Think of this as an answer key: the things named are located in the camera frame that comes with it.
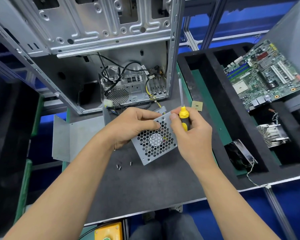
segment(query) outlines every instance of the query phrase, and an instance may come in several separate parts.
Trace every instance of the screwdriver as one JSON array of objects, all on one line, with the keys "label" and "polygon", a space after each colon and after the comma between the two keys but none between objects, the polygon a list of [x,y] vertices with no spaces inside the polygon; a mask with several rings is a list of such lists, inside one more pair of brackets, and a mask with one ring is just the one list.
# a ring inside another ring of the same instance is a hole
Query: screwdriver
[{"label": "screwdriver", "polygon": [[180,72],[178,72],[178,78],[179,78],[179,90],[180,90],[180,98],[181,98],[181,110],[179,112],[179,118],[181,119],[184,130],[188,131],[190,129],[189,112],[186,109],[185,104],[183,103],[182,83],[181,83]]}]

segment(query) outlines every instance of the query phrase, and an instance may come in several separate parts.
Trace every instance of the gray work surface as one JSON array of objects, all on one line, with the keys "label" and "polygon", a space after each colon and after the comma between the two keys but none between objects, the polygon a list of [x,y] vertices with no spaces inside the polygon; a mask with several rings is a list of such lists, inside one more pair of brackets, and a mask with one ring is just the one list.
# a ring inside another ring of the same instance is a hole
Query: gray work surface
[{"label": "gray work surface", "polygon": [[[174,81],[170,99],[160,101],[160,104],[167,111],[180,106],[177,79]],[[149,109],[157,108],[153,103]],[[102,113],[79,116],[72,112],[70,123],[100,115]],[[117,164],[121,166],[121,170],[117,169]],[[86,225],[164,209],[204,197],[199,180],[177,148],[144,166],[132,142],[129,142],[112,153],[93,199]]]}]

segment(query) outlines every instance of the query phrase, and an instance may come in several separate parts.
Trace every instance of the hexagonal vent grill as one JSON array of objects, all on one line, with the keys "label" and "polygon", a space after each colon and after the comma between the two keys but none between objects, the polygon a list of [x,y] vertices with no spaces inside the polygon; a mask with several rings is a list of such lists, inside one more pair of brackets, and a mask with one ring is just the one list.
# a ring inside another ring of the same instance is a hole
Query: hexagonal vent grill
[{"label": "hexagonal vent grill", "polygon": [[170,127],[169,113],[155,119],[161,124],[157,130],[144,130],[132,142],[144,165],[177,147],[175,134]]},{"label": "hexagonal vent grill", "polygon": [[126,89],[115,88],[109,91],[106,97],[112,100],[113,104],[124,104],[129,98],[129,93]]}]

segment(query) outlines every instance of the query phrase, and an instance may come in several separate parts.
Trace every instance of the yellow screwdriver handle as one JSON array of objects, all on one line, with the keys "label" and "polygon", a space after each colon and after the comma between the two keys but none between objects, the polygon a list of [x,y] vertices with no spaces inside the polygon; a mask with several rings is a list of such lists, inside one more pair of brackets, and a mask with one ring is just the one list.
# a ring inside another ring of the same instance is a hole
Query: yellow screwdriver handle
[{"label": "yellow screwdriver handle", "polygon": [[184,130],[188,131],[190,129],[189,112],[185,106],[181,107],[179,118],[181,119]]}]

